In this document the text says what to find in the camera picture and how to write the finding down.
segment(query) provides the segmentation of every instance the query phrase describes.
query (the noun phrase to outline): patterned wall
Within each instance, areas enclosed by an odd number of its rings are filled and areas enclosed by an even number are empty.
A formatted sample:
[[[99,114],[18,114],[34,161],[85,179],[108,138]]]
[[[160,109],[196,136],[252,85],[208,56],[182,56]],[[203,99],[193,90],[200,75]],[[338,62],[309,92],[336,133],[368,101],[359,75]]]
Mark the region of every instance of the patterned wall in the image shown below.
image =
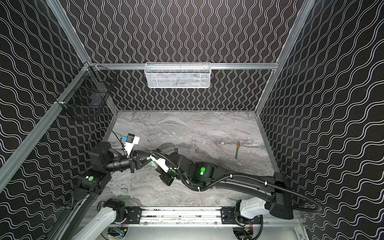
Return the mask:
[[[86,152],[101,141],[112,114],[76,122],[62,112],[0,193],[0,240],[44,239],[71,200],[72,188],[89,167]]]
[[[303,0],[60,0],[93,62],[276,62]]]
[[[0,166],[83,65],[44,0],[0,1]]]
[[[256,108],[271,70],[213,70],[211,87],[149,88],[144,71],[120,71],[111,93],[118,109],[248,110]]]
[[[384,238],[384,1],[317,0],[261,119],[278,166],[324,204],[310,239]]]

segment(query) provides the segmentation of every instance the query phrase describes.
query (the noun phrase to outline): green and orange marker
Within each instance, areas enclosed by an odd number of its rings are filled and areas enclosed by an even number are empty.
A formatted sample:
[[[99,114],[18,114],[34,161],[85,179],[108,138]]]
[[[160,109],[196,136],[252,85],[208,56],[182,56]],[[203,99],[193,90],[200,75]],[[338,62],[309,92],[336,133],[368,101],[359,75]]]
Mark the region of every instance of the green and orange marker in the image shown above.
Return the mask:
[[[236,148],[235,159],[237,159],[237,154],[238,154],[238,152],[239,152],[239,148],[240,148],[240,141],[237,141],[237,148]]]

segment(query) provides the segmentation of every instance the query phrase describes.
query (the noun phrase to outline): black wire basket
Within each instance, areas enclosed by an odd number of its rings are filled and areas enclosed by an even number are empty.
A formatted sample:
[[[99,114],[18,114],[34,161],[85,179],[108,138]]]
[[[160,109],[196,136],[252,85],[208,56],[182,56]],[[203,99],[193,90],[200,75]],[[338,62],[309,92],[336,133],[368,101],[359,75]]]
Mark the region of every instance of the black wire basket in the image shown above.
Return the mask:
[[[98,119],[117,77],[117,73],[113,70],[91,66],[66,100],[59,104],[66,114],[76,121]]]

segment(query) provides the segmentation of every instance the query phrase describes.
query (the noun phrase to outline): metal basket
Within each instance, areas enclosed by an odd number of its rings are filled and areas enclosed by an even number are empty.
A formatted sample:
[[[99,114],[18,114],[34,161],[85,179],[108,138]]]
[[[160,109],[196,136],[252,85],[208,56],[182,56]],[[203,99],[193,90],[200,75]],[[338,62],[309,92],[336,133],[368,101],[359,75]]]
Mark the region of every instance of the metal basket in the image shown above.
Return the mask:
[[[209,88],[211,63],[148,62],[144,69],[149,88]]]
[[[79,121],[97,119],[105,106],[117,73],[100,66],[91,66],[63,103],[66,114]]]

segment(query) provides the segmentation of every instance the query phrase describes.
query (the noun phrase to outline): gray marble surface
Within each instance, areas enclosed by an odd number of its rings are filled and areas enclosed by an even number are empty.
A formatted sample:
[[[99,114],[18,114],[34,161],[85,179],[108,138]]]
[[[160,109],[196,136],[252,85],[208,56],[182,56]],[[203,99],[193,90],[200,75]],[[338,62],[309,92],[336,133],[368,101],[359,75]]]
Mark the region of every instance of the gray marble surface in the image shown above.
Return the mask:
[[[139,136],[134,150],[159,148],[169,154],[178,148],[194,162],[252,175],[274,173],[253,112],[120,112],[113,130],[118,136]],[[235,159],[237,141],[241,147]],[[109,142],[121,148],[113,134]],[[178,180],[168,187],[148,164],[134,174],[115,172],[96,203],[117,198],[128,206],[233,206],[236,200],[251,197],[226,189],[194,192]]]

